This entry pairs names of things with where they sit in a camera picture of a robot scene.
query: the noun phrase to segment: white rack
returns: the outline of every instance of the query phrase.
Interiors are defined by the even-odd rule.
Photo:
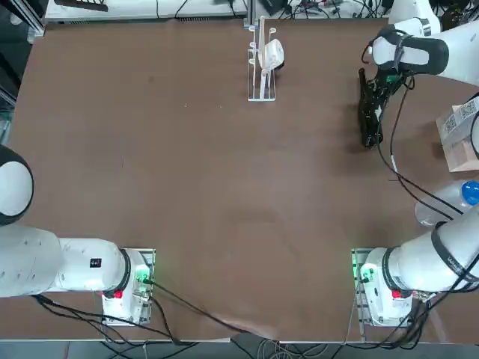
[[[256,27],[249,26],[248,29],[250,32],[253,33],[253,41],[249,43],[248,49],[248,101],[275,101],[275,71],[261,69],[258,59],[260,56],[260,50],[264,47],[264,17],[262,16],[260,20],[260,28],[258,35],[259,46],[257,45]],[[272,35],[275,32],[275,28],[269,29],[268,42],[271,41]]]

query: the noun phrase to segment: robotic arm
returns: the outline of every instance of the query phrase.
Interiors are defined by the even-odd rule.
[[[153,251],[120,249],[102,239],[59,239],[15,224],[30,207],[33,193],[26,161],[0,145],[0,298],[101,292],[104,314],[137,324],[149,318],[151,286],[143,280],[150,279]]]
[[[478,32],[479,21],[441,32],[428,0],[395,1],[389,24],[367,48],[378,66],[376,78],[366,80],[364,70],[359,72],[363,144],[372,147],[382,140],[380,115],[387,96],[402,85],[394,85],[400,76],[430,74],[479,85]],[[478,288],[479,266],[466,271],[478,255],[478,234],[475,207],[400,247],[373,249],[360,271],[372,325],[399,325],[411,311],[413,293],[448,291],[459,277],[464,279],[456,291]]]
[[[474,21],[441,32],[428,0],[394,2],[389,24],[364,51],[378,66],[376,77],[367,80],[364,69],[359,70],[359,124],[365,147],[382,142],[380,115],[388,97],[402,85],[398,79],[430,74],[479,85],[478,31],[479,22]]]
[[[428,0],[395,1],[372,44],[375,64],[409,75],[430,74],[479,85],[479,22],[441,32]]]

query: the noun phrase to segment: plastic bottle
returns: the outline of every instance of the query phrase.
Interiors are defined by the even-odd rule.
[[[434,195],[466,213],[469,209],[479,203],[479,182],[463,179],[454,181],[450,185],[435,192]],[[454,211],[452,208],[449,208],[429,196],[422,198],[421,200],[447,215],[450,215],[452,218],[461,216],[461,214]],[[425,227],[433,227],[440,221],[450,221],[445,216],[427,208],[424,204],[419,202],[416,203],[414,212],[418,222]]]

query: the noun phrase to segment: barcode label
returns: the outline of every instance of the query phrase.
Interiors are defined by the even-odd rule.
[[[460,112],[461,117],[465,120],[467,117],[475,114],[478,110],[476,109],[475,101],[472,99],[471,101],[465,103],[461,106]]]
[[[455,129],[456,126],[457,126],[456,118],[454,117],[454,114],[452,114],[444,124],[446,133],[447,134],[451,133],[451,131]]]

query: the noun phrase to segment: brown table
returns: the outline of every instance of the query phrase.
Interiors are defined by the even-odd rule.
[[[359,57],[381,24],[278,23],[286,66],[267,104],[246,101],[250,35],[240,21],[49,28],[33,46],[10,142],[36,179],[22,223],[156,248],[157,280],[265,337],[343,341],[351,248],[422,232],[414,200],[359,142]],[[397,131],[397,164],[435,190],[452,176],[434,119],[475,89],[427,76],[416,87]],[[100,310],[89,293],[52,297]],[[232,334],[158,298],[183,339]],[[424,340],[479,342],[477,300],[445,301]],[[3,338],[100,338],[30,298],[0,303]],[[368,338],[385,333],[368,329]],[[356,313],[349,340],[360,340]]]

